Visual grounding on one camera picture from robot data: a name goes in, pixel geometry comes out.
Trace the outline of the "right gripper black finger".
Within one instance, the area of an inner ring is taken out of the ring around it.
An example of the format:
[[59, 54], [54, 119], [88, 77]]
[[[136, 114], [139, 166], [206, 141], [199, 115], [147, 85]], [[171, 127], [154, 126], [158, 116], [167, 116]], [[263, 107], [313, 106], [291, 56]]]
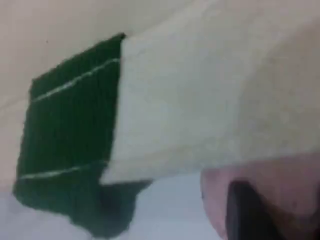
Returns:
[[283, 240], [261, 196], [247, 181], [228, 187], [225, 227], [229, 240]]

